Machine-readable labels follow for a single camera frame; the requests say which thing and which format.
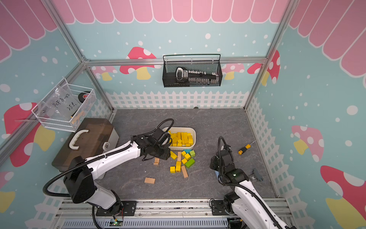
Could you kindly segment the wooden arch block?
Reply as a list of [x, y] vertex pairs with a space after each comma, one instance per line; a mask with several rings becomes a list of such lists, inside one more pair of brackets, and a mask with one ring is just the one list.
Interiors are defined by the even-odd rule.
[[153, 163], [155, 166], [159, 165], [160, 164], [160, 159], [155, 157], [154, 158], [154, 163]]

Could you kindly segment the small yellow cube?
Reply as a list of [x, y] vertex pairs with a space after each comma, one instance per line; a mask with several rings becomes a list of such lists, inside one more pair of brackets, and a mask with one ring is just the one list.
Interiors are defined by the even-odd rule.
[[191, 145], [191, 146], [194, 144], [192, 135], [188, 135], [188, 144]]

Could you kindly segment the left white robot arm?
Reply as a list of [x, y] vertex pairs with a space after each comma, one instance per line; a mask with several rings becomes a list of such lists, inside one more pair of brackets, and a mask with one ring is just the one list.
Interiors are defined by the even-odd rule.
[[124, 204], [113, 190], [107, 190], [94, 181], [107, 171], [138, 157], [143, 161], [152, 159], [167, 160], [173, 140], [169, 133], [174, 124], [172, 118], [161, 122], [154, 130], [140, 135], [132, 135], [130, 141], [106, 153], [89, 158], [75, 157], [69, 169], [49, 180], [43, 193], [51, 197], [71, 198], [73, 203], [88, 203], [92, 206], [91, 215], [96, 228], [96, 209], [116, 217], [124, 210]]

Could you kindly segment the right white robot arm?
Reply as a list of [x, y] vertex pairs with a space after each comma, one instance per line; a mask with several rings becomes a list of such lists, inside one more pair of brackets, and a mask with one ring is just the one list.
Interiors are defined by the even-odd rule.
[[224, 197], [224, 209], [239, 216], [250, 229], [295, 229], [288, 226], [270, 209], [253, 186], [249, 176], [235, 167], [231, 147], [223, 136], [218, 138], [217, 152], [211, 158], [210, 168], [216, 171], [218, 182], [232, 192]]

